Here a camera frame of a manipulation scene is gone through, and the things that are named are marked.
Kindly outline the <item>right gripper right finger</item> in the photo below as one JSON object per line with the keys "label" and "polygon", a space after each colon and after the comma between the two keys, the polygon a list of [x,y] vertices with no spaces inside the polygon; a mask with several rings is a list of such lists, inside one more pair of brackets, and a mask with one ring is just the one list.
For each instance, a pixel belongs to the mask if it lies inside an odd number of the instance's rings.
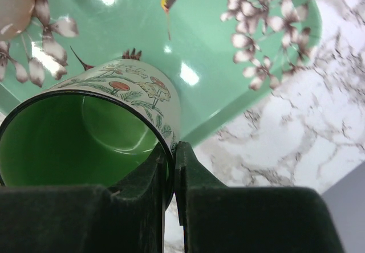
{"label": "right gripper right finger", "polygon": [[176,149],[175,195],[186,252],[343,252],[321,196],[306,187],[229,187]]}

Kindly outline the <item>green floral tray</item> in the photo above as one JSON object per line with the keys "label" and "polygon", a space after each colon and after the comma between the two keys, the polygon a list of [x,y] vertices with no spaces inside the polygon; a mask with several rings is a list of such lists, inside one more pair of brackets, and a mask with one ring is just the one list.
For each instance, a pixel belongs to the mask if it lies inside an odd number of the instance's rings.
{"label": "green floral tray", "polygon": [[36,0],[39,15],[1,48],[1,112],[84,66],[142,51],[175,85],[182,140],[198,144],[310,59],[314,0]]}

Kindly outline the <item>light pink mug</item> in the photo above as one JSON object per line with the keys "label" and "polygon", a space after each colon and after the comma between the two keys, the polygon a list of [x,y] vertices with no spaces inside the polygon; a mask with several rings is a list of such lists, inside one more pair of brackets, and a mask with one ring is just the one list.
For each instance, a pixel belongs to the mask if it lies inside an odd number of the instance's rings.
{"label": "light pink mug", "polygon": [[1,40],[7,41],[30,23],[35,0],[1,0]]}

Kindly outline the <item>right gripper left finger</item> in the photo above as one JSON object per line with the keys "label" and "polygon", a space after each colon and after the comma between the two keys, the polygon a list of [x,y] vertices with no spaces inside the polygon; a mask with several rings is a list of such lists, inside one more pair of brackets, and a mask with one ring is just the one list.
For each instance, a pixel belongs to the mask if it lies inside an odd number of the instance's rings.
{"label": "right gripper left finger", "polygon": [[166,156],[102,185],[3,187],[2,252],[162,252]]}

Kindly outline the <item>green mug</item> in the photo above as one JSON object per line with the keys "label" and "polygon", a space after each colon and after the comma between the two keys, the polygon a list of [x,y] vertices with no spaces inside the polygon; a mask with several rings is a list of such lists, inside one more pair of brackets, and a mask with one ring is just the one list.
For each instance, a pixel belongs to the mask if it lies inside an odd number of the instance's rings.
{"label": "green mug", "polygon": [[1,124],[1,185],[112,186],[160,147],[173,195],[181,106],[170,79],[138,60],[113,60],[18,104]]}

